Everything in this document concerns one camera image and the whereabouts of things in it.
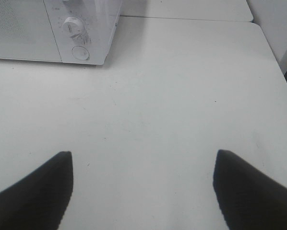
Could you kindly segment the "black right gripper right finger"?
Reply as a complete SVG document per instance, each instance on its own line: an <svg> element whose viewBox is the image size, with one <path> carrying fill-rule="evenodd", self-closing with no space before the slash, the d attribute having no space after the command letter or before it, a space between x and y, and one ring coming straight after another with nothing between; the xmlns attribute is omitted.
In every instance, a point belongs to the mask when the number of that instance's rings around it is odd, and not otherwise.
<svg viewBox="0 0 287 230"><path fill-rule="evenodd" d="M230 230L287 230L287 188L235 153L217 152L213 188Z"/></svg>

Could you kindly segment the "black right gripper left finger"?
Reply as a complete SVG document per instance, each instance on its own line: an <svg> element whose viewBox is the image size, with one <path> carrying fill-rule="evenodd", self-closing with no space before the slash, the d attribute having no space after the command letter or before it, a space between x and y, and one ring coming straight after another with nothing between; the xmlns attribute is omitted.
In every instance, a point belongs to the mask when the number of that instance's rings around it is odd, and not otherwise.
<svg viewBox="0 0 287 230"><path fill-rule="evenodd" d="M0 230L57 230L72 192L72 154L62 151L0 192Z"/></svg>

